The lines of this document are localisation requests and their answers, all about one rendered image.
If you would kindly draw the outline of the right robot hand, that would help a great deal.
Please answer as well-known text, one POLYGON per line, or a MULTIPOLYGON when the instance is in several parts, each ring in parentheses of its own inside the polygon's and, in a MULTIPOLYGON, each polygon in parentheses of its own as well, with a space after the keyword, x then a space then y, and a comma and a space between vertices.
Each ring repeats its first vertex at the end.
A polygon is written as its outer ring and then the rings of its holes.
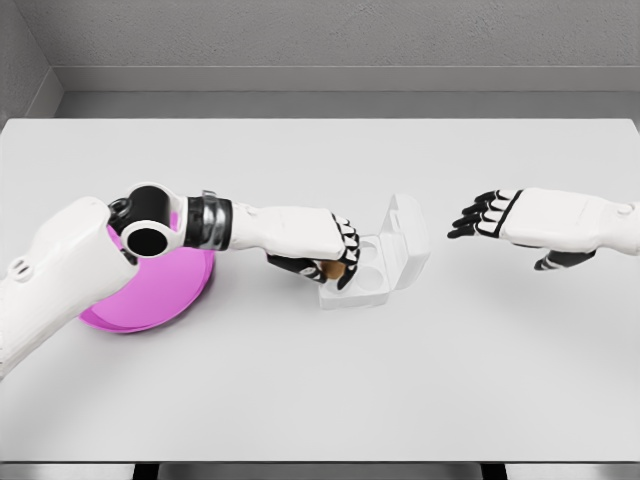
POLYGON ((477 196, 452 223, 449 239, 482 236, 529 249, 545 249, 536 271, 571 268, 592 259, 598 235, 588 209, 598 199, 584 194, 525 188, 477 196))

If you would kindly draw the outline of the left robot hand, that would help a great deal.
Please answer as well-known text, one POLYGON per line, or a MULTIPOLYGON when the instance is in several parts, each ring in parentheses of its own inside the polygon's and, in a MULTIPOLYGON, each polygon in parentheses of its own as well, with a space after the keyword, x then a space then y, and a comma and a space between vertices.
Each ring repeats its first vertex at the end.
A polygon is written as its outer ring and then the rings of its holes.
POLYGON ((340 261, 344 275, 334 280, 344 289, 355 276, 361 256, 360 236, 351 222, 326 208, 265 207, 259 210, 266 221, 261 248, 267 261, 285 271, 324 284, 320 262, 340 261))

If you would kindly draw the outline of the clear plastic egg box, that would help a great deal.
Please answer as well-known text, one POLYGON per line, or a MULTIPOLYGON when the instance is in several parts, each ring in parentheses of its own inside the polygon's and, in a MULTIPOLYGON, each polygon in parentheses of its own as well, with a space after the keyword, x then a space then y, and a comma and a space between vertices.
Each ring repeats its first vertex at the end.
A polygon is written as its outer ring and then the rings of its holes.
POLYGON ((357 272, 344 289, 331 282, 319 287, 322 309, 382 305, 392 292, 419 278, 431 254, 419 202, 406 194, 393 195, 379 233, 363 235, 360 251, 357 272))

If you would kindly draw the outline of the pink round plate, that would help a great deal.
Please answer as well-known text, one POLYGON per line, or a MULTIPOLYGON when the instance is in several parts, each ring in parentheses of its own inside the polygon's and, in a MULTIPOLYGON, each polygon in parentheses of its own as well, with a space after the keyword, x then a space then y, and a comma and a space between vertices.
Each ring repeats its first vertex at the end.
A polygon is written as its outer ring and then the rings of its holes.
POLYGON ((80 314, 95 328, 132 333, 168 322, 185 311, 202 293, 215 266, 210 250, 170 247, 177 216, 169 224, 143 220, 122 233, 108 232, 117 246, 134 254, 138 272, 120 291, 99 301, 80 314))

